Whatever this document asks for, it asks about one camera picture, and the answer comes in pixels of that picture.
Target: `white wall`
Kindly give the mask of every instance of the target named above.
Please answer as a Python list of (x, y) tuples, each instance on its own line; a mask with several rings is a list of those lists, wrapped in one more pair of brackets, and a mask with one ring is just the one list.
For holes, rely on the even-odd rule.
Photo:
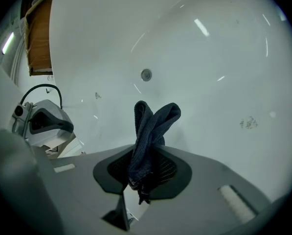
[(21, 92), (0, 67), (0, 129), (6, 129), (22, 97)]
[[(0, 66), (8, 76), (11, 74), (14, 56), (23, 38), (23, 19), (20, 20), (21, 3), (22, 0), (16, 0), (0, 22)], [(12, 42), (7, 52), (3, 54), (2, 48), (12, 32), (14, 33)]]

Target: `cloth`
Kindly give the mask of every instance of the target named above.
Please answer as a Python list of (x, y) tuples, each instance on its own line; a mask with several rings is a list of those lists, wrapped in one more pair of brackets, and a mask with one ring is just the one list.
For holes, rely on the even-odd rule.
[(180, 108), (177, 104), (170, 103), (153, 114), (146, 102), (139, 101), (135, 105), (134, 112), (137, 139), (127, 174), (130, 187), (138, 190), (139, 204), (141, 204), (143, 200), (149, 203), (147, 199), (155, 177), (150, 146), (165, 145), (163, 135), (180, 118)]

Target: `black cable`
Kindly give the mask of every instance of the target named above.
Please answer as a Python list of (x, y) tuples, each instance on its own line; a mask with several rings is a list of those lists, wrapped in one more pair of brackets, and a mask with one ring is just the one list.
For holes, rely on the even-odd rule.
[(21, 101), (20, 101), (20, 104), (23, 104), (25, 98), (27, 97), (28, 94), (30, 94), (33, 90), (39, 88), (39, 87), (51, 87), (51, 88), (54, 88), (57, 90), (58, 94), (59, 94), (59, 98), (60, 98), (60, 108), (62, 109), (62, 97), (61, 97), (61, 92), (59, 90), (58, 87), (56, 87), (55, 85), (52, 85), (52, 84), (39, 84), (39, 85), (36, 85), (32, 88), (30, 88), (28, 90), (28, 92), (25, 93), (25, 95), (22, 97)]

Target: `bathtub drain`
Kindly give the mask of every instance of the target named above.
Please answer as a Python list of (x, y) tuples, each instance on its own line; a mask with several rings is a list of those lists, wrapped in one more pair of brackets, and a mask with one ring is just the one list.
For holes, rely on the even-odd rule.
[(152, 73), (149, 69), (144, 69), (142, 72), (141, 72), (141, 79), (145, 82), (149, 81), (152, 77)]

